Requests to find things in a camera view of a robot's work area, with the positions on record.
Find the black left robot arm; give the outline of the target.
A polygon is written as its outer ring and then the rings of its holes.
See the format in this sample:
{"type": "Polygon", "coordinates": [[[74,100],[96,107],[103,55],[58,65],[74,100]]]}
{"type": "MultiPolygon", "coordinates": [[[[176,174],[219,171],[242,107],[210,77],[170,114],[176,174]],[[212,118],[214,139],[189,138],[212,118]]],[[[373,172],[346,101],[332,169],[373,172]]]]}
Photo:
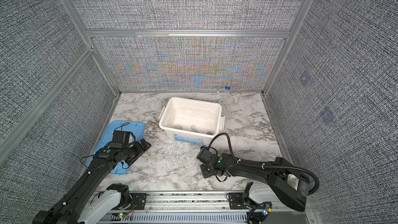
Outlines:
{"type": "Polygon", "coordinates": [[[131,166],[143,155],[151,144],[135,138],[132,132],[114,131],[113,138],[94,155],[86,172],[59,202],[50,210],[40,211],[33,219],[34,224],[77,224],[84,207],[103,179],[119,162],[131,166]]]}

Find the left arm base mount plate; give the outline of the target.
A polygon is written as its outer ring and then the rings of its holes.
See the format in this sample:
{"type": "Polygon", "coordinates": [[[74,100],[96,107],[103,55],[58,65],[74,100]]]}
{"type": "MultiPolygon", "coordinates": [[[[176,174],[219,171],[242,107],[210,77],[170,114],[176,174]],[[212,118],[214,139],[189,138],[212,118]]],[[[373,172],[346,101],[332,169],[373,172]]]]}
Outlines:
{"type": "Polygon", "coordinates": [[[147,194],[146,193],[130,193],[131,203],[129,206],[129,210],[134,209],[136,210],[144,210],[146,201],[147,201],[147,194]]]}

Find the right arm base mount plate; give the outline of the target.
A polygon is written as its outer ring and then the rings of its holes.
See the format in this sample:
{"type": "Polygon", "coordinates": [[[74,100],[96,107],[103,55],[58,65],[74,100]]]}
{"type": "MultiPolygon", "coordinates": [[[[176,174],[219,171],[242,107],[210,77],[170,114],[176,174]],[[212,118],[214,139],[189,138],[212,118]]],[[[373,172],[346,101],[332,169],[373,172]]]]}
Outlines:
{"type": "Polygon", "coordinates": [[[232,210],[238,209],[249,209],[248,206],[244,204],[243,192],[230,192],[227,193],[227,200],[232,210]]]}

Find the white ceramic pestle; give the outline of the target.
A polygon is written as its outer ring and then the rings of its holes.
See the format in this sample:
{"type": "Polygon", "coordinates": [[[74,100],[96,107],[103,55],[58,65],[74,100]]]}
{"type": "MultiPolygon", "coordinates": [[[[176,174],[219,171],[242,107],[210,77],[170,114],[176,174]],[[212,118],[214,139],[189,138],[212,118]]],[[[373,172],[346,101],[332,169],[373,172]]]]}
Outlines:
{"type": "Polygon", "coordinates": [[[198,131],[198,129],[196,128],[195,125],[192,125],[192,126],[191,126],[191,129],[192,129],[194,132],[199,133],[199,131],[198,131]]]}

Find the blue capped test tube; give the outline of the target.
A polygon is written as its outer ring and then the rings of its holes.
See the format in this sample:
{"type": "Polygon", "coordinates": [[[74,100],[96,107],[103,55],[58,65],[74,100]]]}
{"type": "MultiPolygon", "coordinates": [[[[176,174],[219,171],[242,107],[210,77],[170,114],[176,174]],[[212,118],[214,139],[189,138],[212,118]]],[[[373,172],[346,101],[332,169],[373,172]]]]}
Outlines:
{"type": "Polygon", "coordinates": [[[231,87],[227,88],[226,100],[229,101],[231,99],[231,87]]]}
{"type": "Polygon", "coordinates": [[[228,86],[225,86],[225,89],[224,89],[224,97],[223,97],[223,101],[224,101],[224,102],[228,99],[229,89],[230,89],[230,88],[229,88],[228,86]]]}

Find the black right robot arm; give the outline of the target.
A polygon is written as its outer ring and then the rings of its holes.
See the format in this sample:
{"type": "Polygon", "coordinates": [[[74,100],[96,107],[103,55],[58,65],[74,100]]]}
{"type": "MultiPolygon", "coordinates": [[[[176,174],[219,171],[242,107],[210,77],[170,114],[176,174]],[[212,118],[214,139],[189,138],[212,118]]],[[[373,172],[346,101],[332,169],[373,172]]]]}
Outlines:
{"type": "Polygon", "coordinates": [[[268,162],[242,160],[228,153],[219,156],[202,146],[197,159],[202,163],[204,178],[244,177],[265,183],[280,202],[298,212],[305,211],[307,197],[319,187],[319,180],[312,172],[295,167],[281,157],[268,162]]]}

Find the white plastic storage box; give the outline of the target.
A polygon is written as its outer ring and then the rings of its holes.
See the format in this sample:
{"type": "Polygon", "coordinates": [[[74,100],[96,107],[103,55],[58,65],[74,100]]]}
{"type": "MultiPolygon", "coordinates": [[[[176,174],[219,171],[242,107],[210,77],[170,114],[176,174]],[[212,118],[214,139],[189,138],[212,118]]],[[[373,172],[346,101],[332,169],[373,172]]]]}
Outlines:
{"type": "Polygon", "coordinates": [[[172,97],[159,115],[159,127],[172,141],[203,146],[224,130],[225,119],[218,103],[172,97]],[[183,130],[173,129],[177,124],[183,130]],[[192,125],[199,133],[191,129],[192,125]]]}

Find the white ceramic mortar bowl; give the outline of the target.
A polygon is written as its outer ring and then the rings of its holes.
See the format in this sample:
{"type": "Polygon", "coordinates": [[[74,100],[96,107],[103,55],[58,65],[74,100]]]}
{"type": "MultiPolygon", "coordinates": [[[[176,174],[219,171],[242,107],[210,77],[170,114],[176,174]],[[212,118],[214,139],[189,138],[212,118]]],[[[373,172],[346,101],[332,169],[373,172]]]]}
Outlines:
{"type": "Polygon", "coordinates": [[[173,126],[173,129],[183,130],[183,127],[181,125],[177,124],[177,125],[173,126]]]}

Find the blue plastic box lid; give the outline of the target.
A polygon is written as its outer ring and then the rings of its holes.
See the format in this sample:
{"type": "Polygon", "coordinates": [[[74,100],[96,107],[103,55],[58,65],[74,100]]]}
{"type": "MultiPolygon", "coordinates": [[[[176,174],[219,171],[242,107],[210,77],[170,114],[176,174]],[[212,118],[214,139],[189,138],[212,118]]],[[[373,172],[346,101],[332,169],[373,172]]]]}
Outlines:
{"type": "Polygon", "coordinates": [[[126,174],[136,161],[136,145],[141,139],[145,125],[141,122],[115,120],[111,122],[100,142],[90,156],[87,167],[98,158],[110,158],[114,166],[105,166],[110,174],[126,174]]]}

